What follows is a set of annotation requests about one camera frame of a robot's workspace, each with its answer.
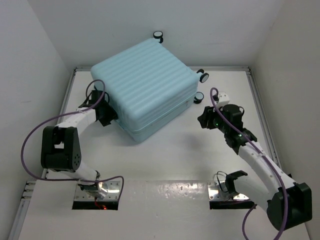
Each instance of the scratched table surface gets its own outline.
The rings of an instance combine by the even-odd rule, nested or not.
[[[117,124],[89,126],[80,136],[82,160],[102,178],[123,175],[125,185],[118,211],[72,210],[75,182],[37,181],[20,240],[243,240],[241,225],[247,209],[210,210],[207,182],[217,171],[247,172],[250,166],[230,149],[218,130],[202,129],[197,121],[211,105],[209,90],[227,92],[245,109],[244,127],[268,151],[245,71],[208,71],[199,84],[204,100],[136,144]],[[77,71],[66,98],[65,112],[85,99],[90,72]],[[50,172],[49,178],[64,178]],[[251,240],[271,240],[277,231],[259,207],[249,216]],[[283,240],[308,240],[304,224],[289,229]]]

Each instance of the white wall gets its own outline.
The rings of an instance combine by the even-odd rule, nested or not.
[[[0,0],[0,239],[5,240],[29,177],[20,163],[28,132],[59,113],[70,73],[27,0]],[[41,174],[41,131],[27,145]]]
[[[320,1],[286,0],[253,73],[271,132],[287,172],[312,189],[313,220],[320,239]]]
[[[283,0],[28,0],[68,68],[92,66],[164,31],[189,66],[249,65]]]

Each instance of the suitcase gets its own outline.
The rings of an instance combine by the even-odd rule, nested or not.
[[[116,122],[139,143],[190,107],[199,80],[209,77],[192,71],[162,41],[147,39],[91,68],[93,79],[105,83]],[[102,84],[95,87],[101,90]]]

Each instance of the black caster wheel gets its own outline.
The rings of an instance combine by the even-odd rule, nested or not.
[[[197,91],[195,96],[194,96],[194,99],[193,99],[193,102],[195,104],[199,104],[202,102],[202,100],[205,98],[204,94],[200,91]]]
[[[153,33],[153,37],[155,39],[162,39],[164,37],[164,33],[162,31],[155,31]]]
[[[197,74],[198,74],[198,73],[202,73],[202,74],[204,74],[204,73],[205,73],[205,70],[203,70],[203,69],[199,69],[196,73],[197,73]]]
[[[205,81],[207,81],[209,78],[209,74],[208,73],[204,73],[202,74],[202,76],[200,77],[200,83],[204,83]]]

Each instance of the light blue suitcase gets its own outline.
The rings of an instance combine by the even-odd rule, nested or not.
[[[136,142],[144,141],[193,104],[199,80],[209,76],[203,73],[192,71],[156,38],[91,68],[93,79],[105,83],[117,123]],[[102,84],[95,87],[101,90]]]

